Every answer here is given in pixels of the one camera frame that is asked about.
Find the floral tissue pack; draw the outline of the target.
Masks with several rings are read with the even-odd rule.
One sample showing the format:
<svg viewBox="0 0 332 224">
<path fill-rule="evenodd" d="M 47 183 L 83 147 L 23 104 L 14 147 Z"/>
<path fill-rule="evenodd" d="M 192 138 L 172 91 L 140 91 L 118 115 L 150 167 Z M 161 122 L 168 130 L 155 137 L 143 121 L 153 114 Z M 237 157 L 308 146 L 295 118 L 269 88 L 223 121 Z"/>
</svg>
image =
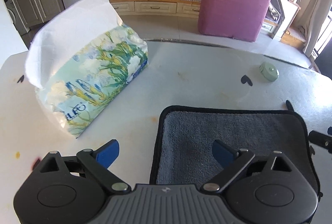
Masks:
<svg viewBox="0 0 332 224">
<path fill-rule="evenodd" d="M 25 74 L 48 119 L 78 137 L 148 63 L 109 0 L 80 0 L 36 33 Z"/>
</svg>

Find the purple and grey towel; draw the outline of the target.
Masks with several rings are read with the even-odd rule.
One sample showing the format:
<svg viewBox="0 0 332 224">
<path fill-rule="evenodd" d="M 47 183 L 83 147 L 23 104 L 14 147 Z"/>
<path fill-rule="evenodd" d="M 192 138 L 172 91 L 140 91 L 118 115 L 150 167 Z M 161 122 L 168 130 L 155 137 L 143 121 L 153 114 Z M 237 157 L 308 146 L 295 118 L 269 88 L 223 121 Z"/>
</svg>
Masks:
<svg viewBox="0 0 332 224">
<path fill-rule="evenodd" d="M 215 140 L 261 157 L 282 151 L 315 192 L 320 192 L 306 124 L 289 110 L 166 107 L 159 117 L 149 183 L 200 187 L 222 170 L 212 156 Z"/>
</svg>

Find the small green round dish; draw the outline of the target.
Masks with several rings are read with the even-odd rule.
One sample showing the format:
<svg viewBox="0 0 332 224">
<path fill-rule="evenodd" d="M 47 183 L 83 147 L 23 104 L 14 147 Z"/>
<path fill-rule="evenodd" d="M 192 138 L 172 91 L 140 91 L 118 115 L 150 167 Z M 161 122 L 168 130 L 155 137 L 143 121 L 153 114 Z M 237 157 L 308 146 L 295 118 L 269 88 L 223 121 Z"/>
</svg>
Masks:
<svg viewBox="0 0 332 224">
<path fill-rule="evenodd" d="M 278 69 L 268 62 L 263 62 L 259 66 L 259 70 L 261 74 L 265 77 L 266 80 L 270 82 L 274 82 L 279 78 L 279 71 Z"/>
</svg>

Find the grey kitchen cabinet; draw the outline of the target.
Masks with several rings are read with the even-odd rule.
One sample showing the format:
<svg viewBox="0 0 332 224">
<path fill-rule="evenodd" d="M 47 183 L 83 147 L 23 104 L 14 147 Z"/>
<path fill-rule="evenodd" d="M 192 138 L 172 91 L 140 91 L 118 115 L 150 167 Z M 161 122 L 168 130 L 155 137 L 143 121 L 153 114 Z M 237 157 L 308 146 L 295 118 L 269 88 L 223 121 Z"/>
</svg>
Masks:
<svg viewBox="0 0 332 224">
<path fill-rule="evenodd" d="M 62 0 L 4 0 L 14 27 L 22 36 L 64 10 Z"/>
</svg>

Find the cream drawer sideboard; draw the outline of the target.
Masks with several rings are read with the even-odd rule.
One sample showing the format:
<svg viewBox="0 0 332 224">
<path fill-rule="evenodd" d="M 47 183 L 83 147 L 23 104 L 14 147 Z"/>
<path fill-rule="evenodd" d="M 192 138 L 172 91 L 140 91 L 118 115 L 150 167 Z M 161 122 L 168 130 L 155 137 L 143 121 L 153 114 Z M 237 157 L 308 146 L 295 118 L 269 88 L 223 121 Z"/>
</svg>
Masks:
<svg viewBox="0 0 332 224">
<path fill-rule="evenodd" d="M 163 15 L 198 18 L 200 3 L 185 0 L 110 0 L 121 15 Z"/>
</svg>

